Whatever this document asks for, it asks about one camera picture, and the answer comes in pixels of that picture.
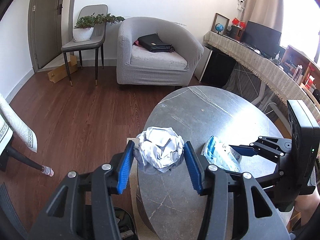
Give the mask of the blue white snack bag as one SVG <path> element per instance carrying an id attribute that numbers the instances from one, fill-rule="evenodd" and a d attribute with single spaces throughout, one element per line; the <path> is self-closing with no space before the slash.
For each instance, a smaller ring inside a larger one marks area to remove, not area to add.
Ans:
<path id="1" fill-rule="evenodd" d="M 207 159 L 210 165 L 216 165 L 227 171 L 241 172 L 242 156 L 218 137 L 211 136 L 207 140 L 201 155 Z"/>

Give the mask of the white paper ball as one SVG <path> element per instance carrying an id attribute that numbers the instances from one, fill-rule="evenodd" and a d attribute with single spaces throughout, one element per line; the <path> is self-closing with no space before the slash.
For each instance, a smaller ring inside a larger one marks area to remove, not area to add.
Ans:
<path id="1" fill-rule="evenodd" d="M 145 174 L 166 173 L 183 161 L 184 140 L 171 127 L 148 127 L 134 143 L 138 168 Z"/>

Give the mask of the dark green trash bin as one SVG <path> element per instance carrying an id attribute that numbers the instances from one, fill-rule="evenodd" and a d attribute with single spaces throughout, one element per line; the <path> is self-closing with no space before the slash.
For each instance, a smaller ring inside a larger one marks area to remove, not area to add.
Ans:
<path id="1" fill-rule="evenodd" d="M 138 239 L 135 225 L 130 214 L 120 207 L 114 207 L 114 212 L 122 239 Z M 87 226 L 88 239 L 95 239 L 92 223 L 92 206 L 87 204 L 85 205 L 85 221 Z"/>

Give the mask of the round grey marble table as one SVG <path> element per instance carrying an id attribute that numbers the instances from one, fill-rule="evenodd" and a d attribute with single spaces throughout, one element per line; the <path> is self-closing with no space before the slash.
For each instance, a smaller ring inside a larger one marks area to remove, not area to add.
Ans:
<path id="1" fill-rule="evenodd" d="M 275 124 L 247 100 L 209 86 L 181 88 L 163 98 L 146 127 L 172 128 L 200 155 L 210 137 L 248 145 L 281 137 Z M 207 198 L 194 190 L 185 162 L 165 173 L 138 173 L 141 214 L 160 239 L 197 239 Z"/>

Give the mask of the beige fringed desk cloth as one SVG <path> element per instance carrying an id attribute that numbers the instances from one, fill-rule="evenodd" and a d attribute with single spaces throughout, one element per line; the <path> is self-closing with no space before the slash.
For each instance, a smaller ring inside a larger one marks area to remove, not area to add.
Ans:
<path id="1" fill-rule="evenodd" d="M 203 41 L 232 57 L 245 68 L 249 69 L 261 81 L 266 83 L 283 103 L 286 103 L 287 100 L 302 100 L 316 121 L 319 121 L 319 109 L 307 96 L 306 92 L 270 60 L 262 57 L 239 42 L 212 31 L 204 35 Z"/>

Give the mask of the black table leg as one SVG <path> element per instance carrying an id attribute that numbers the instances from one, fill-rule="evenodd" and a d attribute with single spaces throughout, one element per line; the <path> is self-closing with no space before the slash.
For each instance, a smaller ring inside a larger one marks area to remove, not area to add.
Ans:
<path id="1" fill-rule="evenodd" d="M 18 152 L 16 149 L 14 149 L 12 146 L 7 145 L 5 148 L 8 156 L 16 159 L 17 161 L 20 161 L 21 163 L 24 163 L 27 166 L 30 166 L 36 170 L 41 171 L 43 174 L 52 177 L 54 175 L 54 171 L 52 168 L 44 165 L 40 165 L 33 160 L 27 158 L 25 155 Z"/>

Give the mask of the wooden shelf with items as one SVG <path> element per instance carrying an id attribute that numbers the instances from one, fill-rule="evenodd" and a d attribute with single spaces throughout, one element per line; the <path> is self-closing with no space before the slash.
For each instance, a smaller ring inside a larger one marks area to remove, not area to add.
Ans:
<path id="1" fill-rule="evenodd" d="M 291 77 L 293 77 L 298 65 L 302 66 L 302 72 L 296 83 L 298 83 L 298 85 L 301 83 L 306 84 L 308 77 L 311 75 L 314 78 L 312 87 L 319 90 L 319 64 L 315 63 L 304 52 L 288 45 L 281 58 L 280 65 Z"/>

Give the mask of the black computer monitor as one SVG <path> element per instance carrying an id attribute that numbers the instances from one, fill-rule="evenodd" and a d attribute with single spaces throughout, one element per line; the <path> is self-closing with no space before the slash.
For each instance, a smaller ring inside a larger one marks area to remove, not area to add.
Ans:
<path id="1" fill-rule="evenodd" d="M 241 42 L 259 50 L 268 57 L 275 56 L 281 32 L 259 23 L 248 21 L 246 29 L 241 37 Z"/>

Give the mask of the cardboard box on floor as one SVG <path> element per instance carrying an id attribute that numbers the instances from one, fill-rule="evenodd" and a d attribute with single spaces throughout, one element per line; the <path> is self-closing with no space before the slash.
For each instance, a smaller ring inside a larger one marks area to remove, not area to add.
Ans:
<path id="1" fill-rule="evenodd" d="M 68 65 L 69 65 L 70 74 L 78 70 L 78 62 L 75 55 L 70 55 L 68 57 Z M 68 75 L 67 75 L 65 64 L 59 67 L 56 67 L 54 70 L 51 70 L 48 72 L 49 81 L 53 83 L 57 83 L 67 76 Z"/>

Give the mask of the white patterned tablecloth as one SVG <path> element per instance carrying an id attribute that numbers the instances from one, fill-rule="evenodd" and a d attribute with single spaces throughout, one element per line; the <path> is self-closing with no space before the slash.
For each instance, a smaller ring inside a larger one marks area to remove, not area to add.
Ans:
<path id="1" fill-rule="evenodd" d="M 35 132 L 16 114 L 1 94 L 1 115 L 9 128 L 18 135 L 25 145 L 37 152 L 38 144 Z"/>

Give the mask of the grey floor mat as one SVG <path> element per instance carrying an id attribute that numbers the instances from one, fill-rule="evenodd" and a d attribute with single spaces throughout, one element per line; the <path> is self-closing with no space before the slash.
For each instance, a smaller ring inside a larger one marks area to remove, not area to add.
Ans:
<path id="1" fill-rule="evenodd" d="M 27 239 L 23 226 L 9 197 L 5 183 L 1 184 L 1 239 Z"/>

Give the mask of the small blue globe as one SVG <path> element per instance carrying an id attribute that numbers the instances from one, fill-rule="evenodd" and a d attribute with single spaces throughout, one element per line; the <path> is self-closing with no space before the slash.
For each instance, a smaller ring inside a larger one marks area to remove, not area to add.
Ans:
<path id="1" fill-rule="evenodd" d="M 215 25 L 215 30 L 216 30 L 216 32 L 218 33 L 218 34 L 223 34 L 223 32 L 224 32 L 224 26 L 221 24 L 221 23 L 217 23 L 216 25 Z"/>

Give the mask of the black leather bag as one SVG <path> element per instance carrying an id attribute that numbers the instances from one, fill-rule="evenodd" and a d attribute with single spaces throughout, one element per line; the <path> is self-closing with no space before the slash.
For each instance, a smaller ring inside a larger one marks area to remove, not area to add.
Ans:
<path id="1" fill-rule="evenodd" d="M 157 33 L 139 37 L 137 41 L 140 46 L 152 53 L 172 53 L 175 51 L 174 46 L 163 42 Z"/>

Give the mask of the framed picture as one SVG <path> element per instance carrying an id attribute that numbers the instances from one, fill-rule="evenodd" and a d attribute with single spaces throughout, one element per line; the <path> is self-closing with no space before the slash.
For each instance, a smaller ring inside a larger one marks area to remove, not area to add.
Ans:
<path id="1" fill-rule="evenodd" d="M 221 24 L 224 26 L 225 29 L 224 29 L 223 34 L 220 34 L 220 35 L 224 35 L 225 32 L 226 32 L 226 30 L 227 30 L 227 27 L 228 27 L 228 25 L 229 25 L 229 19 L 228 19 L 227 17 L 219 14 L 219 13 L 216 13 L 216 14 L 215 14 L 215 17 L 214 17 L 214 20 L 213 20 L 212 28 L 211 28 L 211 31 L 212 31 L 212 32 L 217 33 L 216 30 L 215 30 L 215 25 L 216 25 L 217 23 L 221 23 Z"/>

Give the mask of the grey dining chair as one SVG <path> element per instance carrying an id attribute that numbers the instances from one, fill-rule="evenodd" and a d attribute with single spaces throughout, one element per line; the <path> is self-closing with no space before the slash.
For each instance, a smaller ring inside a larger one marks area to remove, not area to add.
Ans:
<path id="1" fill-rule="evenodd" d="M 87 5 L 80 10 L 78 19 L 82 16 L 89 16 L 92 14 L 106 15 L 107 12 L 108 12 L 108 7 L 105 4 Z M 94 58 L 95 83 L 98 83 L 99 61 L 104 63 L 103 48 L 104 48 L 105 36 L 106 36 L 106 23 L 99 24 L 94 27 L 94 31 L 90 40 L 84 41 L 84 42 L 75 42 L 72 38 L 71 41 L 69 41 L 67 44 L 64 44 L 61 47 L 69 82 L 72 82 L 72 78 L 69 71 L 67 53 L 73 53 L 77 51 L 79 53 L 79 60 L 81 62 L 80 67 L 83 67 L 82 52 L 85 50 L 95 50 L 95 58 Z"/>

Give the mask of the potted green bonsai plant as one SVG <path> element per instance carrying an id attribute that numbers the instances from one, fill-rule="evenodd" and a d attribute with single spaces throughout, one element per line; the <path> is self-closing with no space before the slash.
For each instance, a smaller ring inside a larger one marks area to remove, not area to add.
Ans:
<path id="1" fill-rule="evenodd" d="M 99 24 L 117 24 L 124 21 L 122 16 L 114 16 L 111 14 L 92 14 L 80 17 L 73 28 L 73 40 L 75 42 L 84 42 L 90 40 L 94 27 Z"/>

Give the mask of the grey door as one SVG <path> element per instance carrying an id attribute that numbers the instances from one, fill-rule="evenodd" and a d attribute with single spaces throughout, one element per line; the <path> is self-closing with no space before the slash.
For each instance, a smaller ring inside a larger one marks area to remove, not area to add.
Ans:
<path id="1" fill-rule="evenodd" d="M 68 40 L 71 0 L 30 0 L 28 41 L 34 72 L 42 71 L 61 54 Z"/>

